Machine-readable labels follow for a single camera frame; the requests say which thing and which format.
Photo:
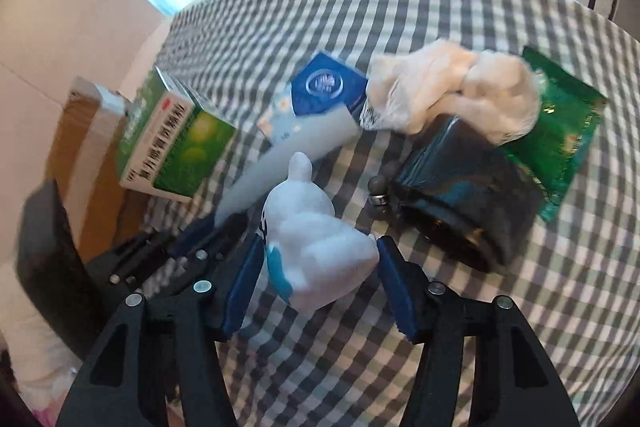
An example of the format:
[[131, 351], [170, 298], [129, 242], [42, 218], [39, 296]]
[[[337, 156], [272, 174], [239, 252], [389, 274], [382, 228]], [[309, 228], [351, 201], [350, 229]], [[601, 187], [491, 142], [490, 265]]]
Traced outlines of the green 999 medicine box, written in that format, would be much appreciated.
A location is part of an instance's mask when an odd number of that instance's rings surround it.
[[118, 143], [119, 184], [187, 202], [234, 134], [235, 127], [206, 98], [153, 67], [130, 106]]

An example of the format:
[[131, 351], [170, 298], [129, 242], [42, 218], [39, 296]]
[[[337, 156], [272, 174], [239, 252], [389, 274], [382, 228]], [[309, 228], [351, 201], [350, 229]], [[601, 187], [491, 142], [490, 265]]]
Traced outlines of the white plush bear toy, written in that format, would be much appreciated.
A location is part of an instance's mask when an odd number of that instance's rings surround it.
[[270, 283], [303, 313], [357, 289], [380, 259], [374, 238], [338, 219], [311, 177], [310, 159], [294, 153], [288, 177], [270, 191], [260, 219]]

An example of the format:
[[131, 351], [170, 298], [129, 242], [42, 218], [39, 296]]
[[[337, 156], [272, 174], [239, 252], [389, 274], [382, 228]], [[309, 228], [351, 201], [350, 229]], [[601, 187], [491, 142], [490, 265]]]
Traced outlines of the black round jar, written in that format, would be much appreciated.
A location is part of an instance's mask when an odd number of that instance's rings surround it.
[[526, 246], [541, 191], [506, 153], [461, 118], [429, 124], [390, 178], [398, 218], [449, 257], [503, 272]]

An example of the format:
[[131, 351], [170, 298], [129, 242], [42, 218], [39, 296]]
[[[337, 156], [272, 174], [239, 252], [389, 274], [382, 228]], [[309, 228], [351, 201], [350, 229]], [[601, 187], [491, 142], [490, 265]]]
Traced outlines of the white tube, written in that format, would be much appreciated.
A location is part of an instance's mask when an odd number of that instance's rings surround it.
[[340, 105], [329, 113], [304, 118], [299, 132], [270, 147], [255, 164], [243, 171], [224, 193], [215, 211], [216, 225], [232, 213], [242, 212], [288, 176], [288, 163], [296, 153], [316, 161], [360, 135], [360, 127], [348, 108]]

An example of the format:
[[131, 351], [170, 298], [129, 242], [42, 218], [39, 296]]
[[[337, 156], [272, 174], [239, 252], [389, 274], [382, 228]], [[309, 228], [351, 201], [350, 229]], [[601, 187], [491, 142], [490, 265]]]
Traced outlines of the green foil packet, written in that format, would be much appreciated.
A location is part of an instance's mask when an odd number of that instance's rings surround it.
[[522, 59], [539, 81], [540, 111], [532, 131], [503, 150], [540, 188], [539, 216], [549, 222], [588, 153], [608, 99], [531, 46]]

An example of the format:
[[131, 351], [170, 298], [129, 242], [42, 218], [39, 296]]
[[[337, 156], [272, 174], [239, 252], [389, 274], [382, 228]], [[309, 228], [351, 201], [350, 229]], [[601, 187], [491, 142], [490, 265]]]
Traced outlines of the cream cloth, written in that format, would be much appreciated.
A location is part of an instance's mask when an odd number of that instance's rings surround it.
[[408, 54], [371, 57], [360, 126], [417, 135], [452, 115], [502, 145], [533, 130], [540, 97], [540, 82], [521, 57], [438, 39]]

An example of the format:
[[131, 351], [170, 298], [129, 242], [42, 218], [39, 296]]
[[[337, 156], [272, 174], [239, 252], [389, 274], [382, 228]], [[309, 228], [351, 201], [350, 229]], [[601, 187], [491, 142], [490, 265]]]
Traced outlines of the blue tissue pack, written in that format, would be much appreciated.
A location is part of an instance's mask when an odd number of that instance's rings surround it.
[[304, 119], [336, 106], [345, 105], [355, 114], [366, 98], [367, 84], [362, 72], [320, 51], [272, 98], [257, 128], [276, 144], [299, 132]]

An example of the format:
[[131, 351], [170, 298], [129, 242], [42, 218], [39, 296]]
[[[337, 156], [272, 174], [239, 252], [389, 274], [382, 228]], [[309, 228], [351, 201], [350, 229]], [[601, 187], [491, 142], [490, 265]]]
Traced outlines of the brown cardboard box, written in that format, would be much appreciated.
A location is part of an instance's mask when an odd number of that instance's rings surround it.
[[44, 176], [58, 184], [85, 262], [137, 235], [150, 199], [119, 184], [115, 159], [127, 108], [120, 94], [75, 78], [47, 160]]

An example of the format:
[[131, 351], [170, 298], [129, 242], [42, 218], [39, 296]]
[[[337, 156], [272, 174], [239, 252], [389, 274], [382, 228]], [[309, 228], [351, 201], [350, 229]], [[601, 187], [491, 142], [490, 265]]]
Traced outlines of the checkered tablecloth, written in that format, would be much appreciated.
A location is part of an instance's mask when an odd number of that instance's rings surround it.
[[[419, 96], [270, 144], [258, 119], [319, 53]], [[247, 213], [259, 277], [202, 334], [239, 426], [597, 426], [639, 369], [639, 43], [572, 0], [200, 0], [157, 68], [235, 134], [177, 233]], [[232, 196], [242, 197], [234, 205]]]

